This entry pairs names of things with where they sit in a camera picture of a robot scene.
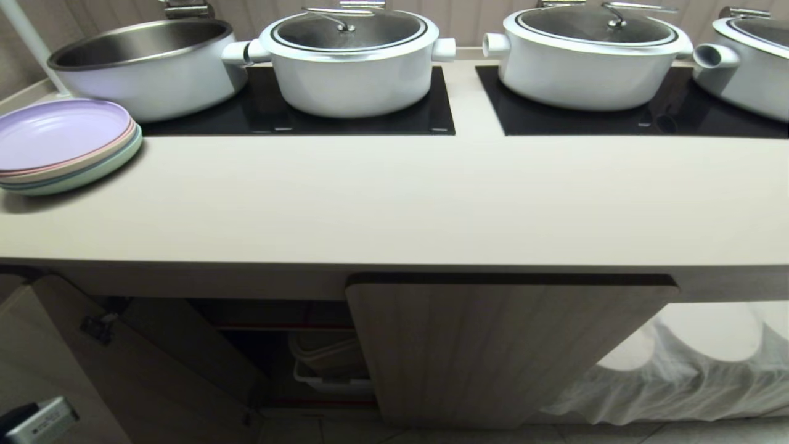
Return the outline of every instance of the cooking pot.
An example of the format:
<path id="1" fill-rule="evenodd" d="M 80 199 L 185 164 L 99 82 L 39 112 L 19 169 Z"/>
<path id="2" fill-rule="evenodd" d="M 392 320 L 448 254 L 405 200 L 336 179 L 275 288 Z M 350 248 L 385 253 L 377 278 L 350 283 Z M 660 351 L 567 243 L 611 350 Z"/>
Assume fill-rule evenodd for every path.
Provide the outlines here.
<path id="1" fill-rule="evenodd" d="M 244 86 L 243 66 L 221 58 L 235 41 L 225 21 L 152 21 L 67 45 L 47 65 L 73 95 L 109 100 L 138 122 L 156 122 L 210 107 Z"/>
<path id="2" fill-rule="evenodd" d="M 694 79 L 707 92 L 753 113 L 789 122 L 789 22 L 726 17 L 713 43 L 694 52 Z"/>
<path id="3" fill-rule="evenodd" d="M 454 39 L 439 39 L 425 17 L 367 3 L 304 8 L 268 25 L 247 47 L 228 48 L 225 58 L 271 61 L 285 101 L 312 115 L 364 118 L 401 110 L 428 93 L 432 62 L 454 59 Z"/>
<path id="4" fill-rule="evenodd" d="M 483 52 L 502 58 L 499 79 L 527 99 L 581 111 L 638 107 L 693 44 L 671 24 L 621 9 L 677 11 L 624 2 L 528 9 L 504 20 L 506 34 L 485 34 Z"/>

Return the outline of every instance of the white pot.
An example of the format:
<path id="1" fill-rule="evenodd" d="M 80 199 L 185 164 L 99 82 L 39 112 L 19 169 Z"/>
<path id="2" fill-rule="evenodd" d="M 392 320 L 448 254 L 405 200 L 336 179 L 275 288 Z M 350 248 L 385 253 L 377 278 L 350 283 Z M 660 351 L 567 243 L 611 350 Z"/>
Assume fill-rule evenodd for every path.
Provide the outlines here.
<path id="1" fill-rule="evenodd" d="M 789 122 L 789 47 L 749 36 L 735 28 L 739 21 L 768 19 L 724 18 L 712 25 L 713 43 L 694 52 L 694 79 L 707 92 L 755 114 Z M 762 22 L 783 27 L 775 21 Z"/>
<path id="2" fill-rule="evenodd" d="M 676 58 L 689 57 L 693 44 L 681 29 L 649 18 L 675 38 L 656 45 L 606 44 L 549 36 L 518 23 L 511 14 L 506 34 L 488 33 L 483 51 L 499 57 L 499 78 L 527 99 L 582 111 L 621 111 L 643 105 L 656 94 Z"/>
<path id="3" fill-rule="evenodd" d="M 282 96 L 300 111 L 343 119 L 385 115 L 424 97 L 430 89 L 432 63 L 450 62 L 455 56 L 454 39 L 439 39 L 439 29 L 430 20 L 395 13 L 421 23 L 417 37 L 354 51 L 322 51 L 278 39 L 279 26 L 309 17 L 303 13 L 268 25 L 246 54 L 250 62 L 272 62 Z M 366 26 L 365 20 L 357 22 L 356 32 Z"/>
<path id="4" fill-rule="evenodd" d="M 48 64 L 74 96 L 109 100 L 138 122 L 157 122 L 203 110 L 244 87 L 244 68 L 222 61 L 235 41 L 224 21 L 153 21 L 72 43 Z"/>

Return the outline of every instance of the wall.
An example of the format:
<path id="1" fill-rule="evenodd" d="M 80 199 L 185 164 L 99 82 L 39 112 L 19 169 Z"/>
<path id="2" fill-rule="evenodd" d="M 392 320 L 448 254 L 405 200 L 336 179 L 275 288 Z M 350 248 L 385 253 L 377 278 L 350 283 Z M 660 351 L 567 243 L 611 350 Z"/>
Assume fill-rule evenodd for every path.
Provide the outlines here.
<path id="1" fill-rule="evenodd" d="M 52 49 L 141 21 L 164 18 L 156 0 L 17 0 Z M 296 13 L 302 5 L 331 6 L 334 0 L 209 0 L 217 16 L 233 24 L 238 39 L 250 39 L 277 18 Z M 537 0 L 390 0 L 396 9 L 425 15 L 453 36 L 460 46 L 479 46 L 484 32 L 500 31 L 509 13 L 533 7 Z M 600 4 L 604 0 L 589 0 Z M 789 20 L 789 0 L 634 0 L 676 6 L 678 14 L 653 14 L 678 24 L 695 42 L 709 40 L 709 22 L 724 6 L 770 9 Z M 0 98 L 44 78 L 24 44 L 0 13 Z"/>

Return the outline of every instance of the purple plate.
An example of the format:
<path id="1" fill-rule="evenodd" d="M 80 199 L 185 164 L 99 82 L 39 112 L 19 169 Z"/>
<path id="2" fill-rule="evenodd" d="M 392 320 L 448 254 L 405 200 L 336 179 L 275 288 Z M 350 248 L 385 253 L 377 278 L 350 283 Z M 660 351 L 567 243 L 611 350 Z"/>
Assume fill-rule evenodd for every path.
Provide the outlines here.
<path id="1" fill-rule="evenodd" d="M 67 99 L 0 117 L 0 171 L 47 167 L 100 149 L 121 136 L 131 116 L 112 102 Z"/>

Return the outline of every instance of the plastic container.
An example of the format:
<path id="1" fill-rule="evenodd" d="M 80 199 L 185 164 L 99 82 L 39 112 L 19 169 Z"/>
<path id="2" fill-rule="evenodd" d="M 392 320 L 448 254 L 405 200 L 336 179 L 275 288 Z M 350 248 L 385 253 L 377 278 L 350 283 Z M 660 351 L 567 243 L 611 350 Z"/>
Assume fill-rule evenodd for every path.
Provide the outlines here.
<path id="1" fill-rule="evenodd" d="M 294 367 L 294 379 L 304 384 L 308 384 L 313 389 L 321 393 L 343 394 L 343 395 L 370 395 L 373 394 L 372 381 L 370 379 L 340 379 L 340 378 L 321 378 L 315 376 L 303 363 L 296 361 Z"/>
<path id="2" fill-rule="evenodd" d="M 293 356 L 322 377 L 352 378 L 367 374 L 356 333 L 292 332 Z"/>

